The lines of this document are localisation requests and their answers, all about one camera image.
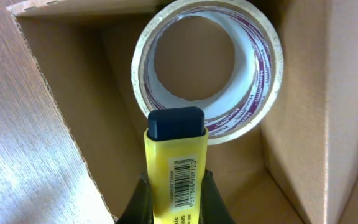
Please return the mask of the yellow highlighter blue cap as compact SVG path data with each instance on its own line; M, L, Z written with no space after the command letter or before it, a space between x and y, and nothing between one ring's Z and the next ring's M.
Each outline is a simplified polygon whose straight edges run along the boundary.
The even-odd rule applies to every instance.
M197 107L154 110L144 133L154 223L197 224L208 130Z

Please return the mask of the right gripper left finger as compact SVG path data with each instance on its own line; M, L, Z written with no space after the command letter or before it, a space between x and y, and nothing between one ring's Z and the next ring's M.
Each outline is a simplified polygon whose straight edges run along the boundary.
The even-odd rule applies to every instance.
M141 173L132 197L116 224L153 224L151 189L145 172Z

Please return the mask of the beige masking tape roll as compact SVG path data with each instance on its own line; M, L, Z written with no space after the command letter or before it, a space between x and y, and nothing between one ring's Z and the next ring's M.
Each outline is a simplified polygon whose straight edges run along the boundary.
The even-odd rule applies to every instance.
M162 34L192 16L211 20L230 36L235 48L231 78L203 100L185 100L158 80L154 58ZM236 139L258 125L274 104L283 78L283 50L274 26L248 1L174 1L142 31L131 64L135 98L143 114L152 110L197 106L205 113L208 144Z

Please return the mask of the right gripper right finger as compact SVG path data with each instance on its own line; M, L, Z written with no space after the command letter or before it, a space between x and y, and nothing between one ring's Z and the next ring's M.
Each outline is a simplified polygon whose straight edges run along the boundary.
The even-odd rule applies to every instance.
M202 180L199 224L235 224L210 170L205 170Z

